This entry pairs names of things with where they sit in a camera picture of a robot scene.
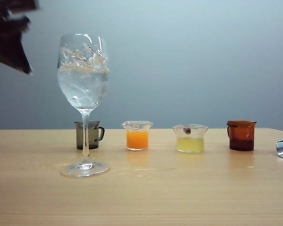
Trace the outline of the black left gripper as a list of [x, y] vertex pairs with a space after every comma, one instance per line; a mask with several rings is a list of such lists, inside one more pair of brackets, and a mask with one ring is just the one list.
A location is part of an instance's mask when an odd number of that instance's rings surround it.
[[[30, 24], [30, 19], [24, 13], [39, 8], [39, 0], [0, 0], [0, 30], [24, 31]], [[25, 74], [31, 74], [32, 69], [25, 55], [21, 39], [21, 32], [0, 33], [0, 63]]]

